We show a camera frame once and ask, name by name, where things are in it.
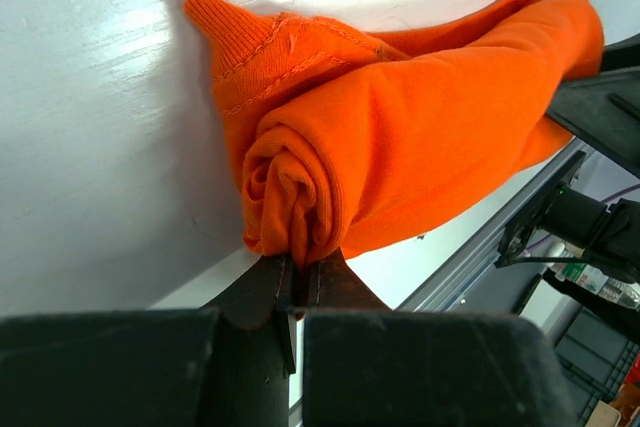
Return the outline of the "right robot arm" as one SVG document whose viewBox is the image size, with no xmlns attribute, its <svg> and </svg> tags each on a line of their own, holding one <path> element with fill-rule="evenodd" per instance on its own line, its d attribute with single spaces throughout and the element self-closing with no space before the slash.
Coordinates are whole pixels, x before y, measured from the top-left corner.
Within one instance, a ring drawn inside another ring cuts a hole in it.
<svg viewBox="0 0 640 427">
<path fill-rule="evenodd" d="M 639 38 L 606 47 L 597 75 L 560 85 L 547 117 L 632 175 L 639 173 Z M 573 190 L 570 178 L 584 160 L 570 158 L 507 223 L 497 267 L 524 262 L 538 229 L 580 249 L 580 261 L 633 284 L 639 280 L 639 204 L 613 206 Z"/>
</svg>

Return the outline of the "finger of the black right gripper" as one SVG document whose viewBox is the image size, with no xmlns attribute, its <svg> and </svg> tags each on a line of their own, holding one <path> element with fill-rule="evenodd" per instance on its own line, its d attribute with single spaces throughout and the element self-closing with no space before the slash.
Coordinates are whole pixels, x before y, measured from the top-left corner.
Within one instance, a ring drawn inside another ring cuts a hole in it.
<svg viewBox="0 0 640 427">
<path fill-rule="evenodd" d="M 566 81 L 546 115 L 634 176 L 639 175 L 639 36 L 605 48 L 600 71 Z"/>
</svg>

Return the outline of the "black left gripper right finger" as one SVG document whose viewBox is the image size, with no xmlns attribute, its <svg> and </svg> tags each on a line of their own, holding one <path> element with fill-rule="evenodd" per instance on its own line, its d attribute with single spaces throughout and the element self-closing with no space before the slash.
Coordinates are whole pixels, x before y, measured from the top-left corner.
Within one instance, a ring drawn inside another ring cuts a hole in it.
<svg viewBox="0 0 640 427">
<path fill-rule="evenodd" d="M 572 426 L 554 349 L 513 315 L 388 309 L 340 252 L 308 270 L 306 426 Z"/>
</svg>

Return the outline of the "orange t shirt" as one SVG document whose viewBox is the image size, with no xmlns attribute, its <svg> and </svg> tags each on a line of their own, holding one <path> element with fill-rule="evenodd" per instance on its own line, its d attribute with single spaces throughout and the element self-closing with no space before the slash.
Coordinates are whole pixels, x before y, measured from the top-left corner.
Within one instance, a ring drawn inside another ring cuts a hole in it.
<svg viewBox="0 0 640 427">
<path fill-rule="evenodd" d="M 545 112 L 600 67 L 590 0 L 498 0 L 457 21 L 363 32 L 186 0 L 254 253 L 306 266 L 433 230 L 570 133 Z"/>
</svg>

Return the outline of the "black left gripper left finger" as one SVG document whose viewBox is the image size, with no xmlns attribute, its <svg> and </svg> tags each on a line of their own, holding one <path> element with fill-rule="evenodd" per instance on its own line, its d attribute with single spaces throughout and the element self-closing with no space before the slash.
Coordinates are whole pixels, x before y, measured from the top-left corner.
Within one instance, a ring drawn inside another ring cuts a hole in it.
<svg viewBox="0 0 640 427">
<path fill-rule="evenodd" d="M 6 318 L 5 426 L 284 426 L 294 273 L 264 257 L 198 309 Z"/>
</svg>

